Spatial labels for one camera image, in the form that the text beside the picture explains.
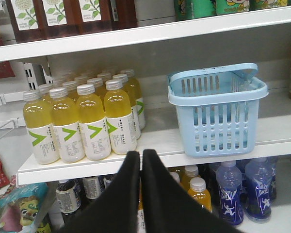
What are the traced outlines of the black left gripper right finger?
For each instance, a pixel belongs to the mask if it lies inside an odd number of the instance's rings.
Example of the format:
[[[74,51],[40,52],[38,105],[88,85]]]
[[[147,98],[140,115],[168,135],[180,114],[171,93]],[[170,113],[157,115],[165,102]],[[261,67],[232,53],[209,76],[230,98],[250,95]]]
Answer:
[[[142,199],[148,233],[239,232],[190,197],[154,149],[143,151]]]

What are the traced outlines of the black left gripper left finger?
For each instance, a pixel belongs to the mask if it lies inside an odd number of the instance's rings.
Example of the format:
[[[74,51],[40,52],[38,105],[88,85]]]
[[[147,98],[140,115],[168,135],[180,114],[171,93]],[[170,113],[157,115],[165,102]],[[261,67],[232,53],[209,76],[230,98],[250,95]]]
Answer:
[[[111,184],[59,233],[136,233],[140,154],[129,151]]]

